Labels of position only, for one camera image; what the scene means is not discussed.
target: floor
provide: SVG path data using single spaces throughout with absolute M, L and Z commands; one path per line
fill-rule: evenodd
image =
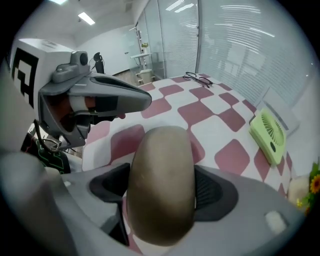
M 138 79 L 135 77 L 135 75 L 132 74 L 130 70 L 117 74 L 115 75 L 115 77 L 133 86 L 140 85 L 138 83 Z
M 83 146 L 73 147 L 73 148 L 66 149 L 65 151 L 71 155 L 74 155 L 82 159 L 84 147 Z

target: eyeglasses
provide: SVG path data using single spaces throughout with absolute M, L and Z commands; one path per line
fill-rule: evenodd
M 202 76 L 197 77 L 197 75 L 192 72 L 185 72 L 185 75 L 183 76 L 183 78 L 186 80 L 194 80 L 198 82 L 200 85 L 202 85 L 203 87 L 207 87 L 207 88 L 210 88 L 210 86 L 214 84 L 213 82 L 211 82 L 205 77 L 202 77 Z

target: green fan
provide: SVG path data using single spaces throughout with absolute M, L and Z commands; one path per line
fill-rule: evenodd
M 266 108 L 250 123 L 250 134 L 271 165 L 278 165 L 286 147 L 286 133 Z

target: window blinds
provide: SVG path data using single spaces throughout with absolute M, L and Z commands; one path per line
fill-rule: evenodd
M 198 0 L 158 1 L 166 78 L 195 72 L 198 54 Z
M 291 106 L 311 63 L 307 40 L 274 1 L 201 0 L 198 72 L 256 105 L 272 87 Z
M 144 9 L 146 27 L 149 37 L 149 47 L 153 73 L 158 79 L 165 78 L 164 53 L 158 1 L 150 0 Z
M 138 24 L 136 26 L 137 30 L 140 31 L 140 38 L 139 42 L 140 45 L 144 44 L 144 43 L 148 43 L 149 42 L 149 35 L 148 35 L 148 30 L 147 30 L 147 24 L 146 24 L 146 17 L 145 17 L 145 12 L 143 11 L 138 19 Z M 142 48 L 144 49 L 144 51 L 147 51 L 148 53 L 150 53 L 150 46 L 148 46 L 147 48 Z M 147 66 L 148 69 L 153 69 L 152 66 L 152 61 L 151 61 L 151 56 L 145 56 L 145 64 Z

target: checkered tablecloth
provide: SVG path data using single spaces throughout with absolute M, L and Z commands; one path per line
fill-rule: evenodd
M 264 182 L 285 196 L 293 168 L 289 153 L 284 152 L 281 163 L 271 167 L 249 134 L 249 123 L 256 108 L 227 85 L 200 75 L 211 80 L 213 86 L 202 87 L 183 77 L 140 86 L 152 96 L 150 107 L 129 113 L 125 119 L 104 121 L 92 127 L 83 149 L 83 171 L 131 163 L 147 131 L 161 126 L 180 126 L 189 134 L 195 164 Z M 145 255 L 161 255 L 168 250 L 136 237 L 128 225 L 126 212 L 124 203 L 124 220 L 132 250 Z

